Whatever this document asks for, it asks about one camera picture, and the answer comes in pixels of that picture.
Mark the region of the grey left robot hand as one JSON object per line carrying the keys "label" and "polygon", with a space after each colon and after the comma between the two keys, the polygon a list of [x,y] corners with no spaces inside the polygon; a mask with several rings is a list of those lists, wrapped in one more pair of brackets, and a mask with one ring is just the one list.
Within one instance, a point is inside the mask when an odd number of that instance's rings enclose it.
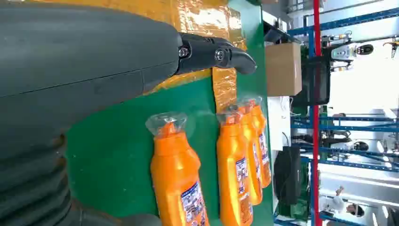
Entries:
{"label": "grey left robot hand", "polygon": [[222,38],[108,8],[0,4],[0,144],[31,145],[166,79],[256,63]]}

